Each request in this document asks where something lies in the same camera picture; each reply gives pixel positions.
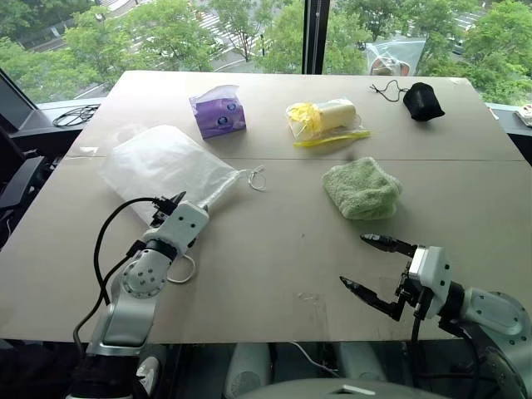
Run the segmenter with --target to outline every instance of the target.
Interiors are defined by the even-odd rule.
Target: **green towel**
[[[392,217],[401,182],[371,157],[333,166],[322,178],[323,187],[347,219]]]

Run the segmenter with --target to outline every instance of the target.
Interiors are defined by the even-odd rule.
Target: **tissue box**
[[[189,99],[203,139],[245,129],[244,108],[236,96],[238,88],[218,86]]]

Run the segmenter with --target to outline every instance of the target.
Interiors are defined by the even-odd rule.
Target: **black pouch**
[[[412,119],[416,121],[428,121],[446,114],[440,107],[434,89],[426,83],[414,83],[406,92],[402,102],[408,108]]]

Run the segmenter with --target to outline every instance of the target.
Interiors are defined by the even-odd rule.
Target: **beige tabletop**
[[[97,295],[97,232],[121,203],[97,171],[113,146],[160,124],[179,127],[237,169],[265,165],[268,189],[259,193],[242,181],[212,210],[191,251],[199,273],[165,288],[152,342],[409,338],[410,309],[396,323],[338,279],[343,274],[393,299],[406,258],[362,243],[363,232],[443,246],[455,281],[504,291],[531,309],[530,168],[469,82],[422,80],[446,112],[424,125],[401,102],[371,93],[373,82],[387,82],[375,76],[127,72],[0,253],[0,337],[71,340]],[[400,86],[414,81],[399,79]],[[229,83],[240,85],[248,129],[203,142],[188,96]],[[294,149],[286,106],[340,96],[355,103],[373,136],[343,148]],[[324,172],[362,155],[404,185],[392,219],[346,220],[323,191]],[[116,219],[101,252],[104,271],[144,229],[130,210]],[[429,321],[421,337],[447,335]]]

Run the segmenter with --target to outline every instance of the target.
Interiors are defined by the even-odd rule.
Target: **yellow object in plastic bag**
[[[362,130],[355,106],[347,99],[324,103],[296,103],[286,110],[297,147],[321,145],[335,140],[361,139],[371,132]]]

